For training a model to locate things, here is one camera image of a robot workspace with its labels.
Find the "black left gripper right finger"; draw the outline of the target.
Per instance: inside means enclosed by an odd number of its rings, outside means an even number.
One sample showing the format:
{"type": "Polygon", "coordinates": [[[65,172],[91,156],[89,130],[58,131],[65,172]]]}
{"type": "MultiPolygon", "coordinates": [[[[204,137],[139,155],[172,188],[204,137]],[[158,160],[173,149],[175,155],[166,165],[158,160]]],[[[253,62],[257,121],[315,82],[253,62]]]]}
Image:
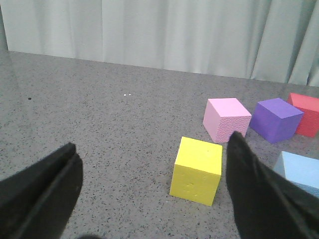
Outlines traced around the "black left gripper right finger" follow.
{"type": "Polygon", "coordinates": [[[319,200],[263,164],[243,135],[227,144],[226,183],[242,239],[317,239],[319,200]]]}

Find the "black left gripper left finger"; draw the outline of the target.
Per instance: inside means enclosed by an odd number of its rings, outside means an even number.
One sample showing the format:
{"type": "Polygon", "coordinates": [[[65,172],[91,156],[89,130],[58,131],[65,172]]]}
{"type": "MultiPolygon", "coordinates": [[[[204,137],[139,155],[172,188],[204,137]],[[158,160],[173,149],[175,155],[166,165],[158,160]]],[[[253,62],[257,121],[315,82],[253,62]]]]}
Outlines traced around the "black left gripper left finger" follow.
{"type": "Polygon", "coordinates": [[[83,161],[67,143],[0,182],[2,239],[59,239],[83,184],[83,161]]]}

